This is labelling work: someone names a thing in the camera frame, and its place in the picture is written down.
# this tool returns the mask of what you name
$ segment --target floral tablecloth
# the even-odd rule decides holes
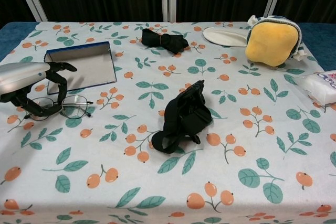
[[[92,118],[25,120],[0,104],[1,223],[336,223],[336,105],[300,92],[301,62],[271,68],[244,48],[206,41],[206,27],[246,23],[40,23],[3,61],[42,62],[47,49],[109,41],[117,82],[70,91]],[[177,55],[141,30],[182,34]],[[153,149],[167,103],[197,80],[213,123],[173,154]],[[44,97],[47,80],[30,98]]]

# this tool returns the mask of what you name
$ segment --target black cloth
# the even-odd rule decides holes
[[[189,46],[188,41],[183,38],[183,35],[159,35],[147,28],[142,30],[141,42],[149,47],[162,46],[174,54]]]
[[[196,144],[201,143],[197,133],[212,122],[211,113],[204,105],[203,82],[196,82],[168,103],[164,113],[163,131],[152,137],[156,150],[173,153],[181,139],[186,136]]]

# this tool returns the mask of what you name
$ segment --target black fabric bundle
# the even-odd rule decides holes
[[[188,41],[183,38],[183,35],[159,35],[147,28],[142,30],[141,42],[149,47],[162,46],[174,54],[189,46]]]

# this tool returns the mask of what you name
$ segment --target robotic hand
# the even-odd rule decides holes
[[[73,65],[66,62],[18,62],[1,65],[0,102],[11,102],[36,116],[55,114],[61,110],[62,100],[68,91],[67,80],[56,72],[65,69],[71,72],[77,71]],[[27,97],[32,86],[44,78],[57,83],[59,88],[57,102],[47,109]]]

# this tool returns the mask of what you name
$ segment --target eyeglasses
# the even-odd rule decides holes
[[[33,99],[33,102],[40,105],[42,108],[47,109],[57,102],[54,102],[52,99],[47,97],[38,97]],[[70,95],[65,97],[61,104],[61,114],[69,119],[79,119],[84,115],[91,117],[91,113],[87,111],[88,105],[93,104],[93,102],[89,102],[85,97],[81,95]],[[25,119],[31,118],[35,121],[43,121],[48,118],[48,116],[36,116],[33,114],[28,114],[24,117]]]

